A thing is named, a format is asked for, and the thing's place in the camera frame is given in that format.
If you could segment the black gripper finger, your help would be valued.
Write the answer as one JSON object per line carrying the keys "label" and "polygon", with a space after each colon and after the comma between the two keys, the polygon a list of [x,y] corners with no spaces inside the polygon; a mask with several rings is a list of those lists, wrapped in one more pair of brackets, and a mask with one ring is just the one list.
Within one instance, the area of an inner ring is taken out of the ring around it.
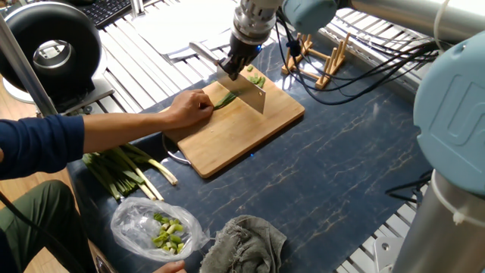
{"label": "black gripper finger", "polygon": [[235,81],[239,76],[239,65],[232,61],[231,58],[222,58],[217,62],[218,77],[227,77]]}
{"label": "black gripper finger", "polygon": [[252,61],[255,58],[255,53],[254,52],[243,52],[239,53],[236,58],[236,64],[238,71],[237,73],[240,73],[244,67],[248,66],[249,64],[252,63]]}

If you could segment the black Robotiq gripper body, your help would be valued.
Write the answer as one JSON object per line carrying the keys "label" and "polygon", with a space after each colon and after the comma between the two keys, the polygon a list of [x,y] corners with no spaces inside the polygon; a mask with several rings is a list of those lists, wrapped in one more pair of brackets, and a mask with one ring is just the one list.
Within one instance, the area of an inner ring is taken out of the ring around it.
{"label": "black Robotiq gripper body", "polygon": [[231,58],[233,62],[236,63],[236,58],[239,53],[254,52],[255,58],[256,58],[260,53],[260,51],[261,51],[261,44],[256,44],[256,45],[248,44],[238,39],[234,35],[230,36],[230,52],[229,52],[228,58]]}

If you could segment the person's left hand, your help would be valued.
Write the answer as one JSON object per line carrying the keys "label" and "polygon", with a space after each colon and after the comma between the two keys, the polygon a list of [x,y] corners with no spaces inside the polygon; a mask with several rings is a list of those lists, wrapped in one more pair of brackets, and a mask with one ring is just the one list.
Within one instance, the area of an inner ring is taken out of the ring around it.
{"label": "person's left hand", "polygon": [[171,106],[162,112],[164,130],[191,126],[209,118],[214,105],[202,89],[187,90],[177,95]]}

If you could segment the person's right hand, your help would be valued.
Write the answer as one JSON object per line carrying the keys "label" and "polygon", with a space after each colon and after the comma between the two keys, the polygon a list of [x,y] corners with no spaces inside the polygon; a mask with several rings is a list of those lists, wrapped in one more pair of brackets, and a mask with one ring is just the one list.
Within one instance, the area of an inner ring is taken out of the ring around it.
{"label": "person's right hand", "polygon": [[168,262],[155,270],[153,273],[186,273],[185,262],[183,260]]}

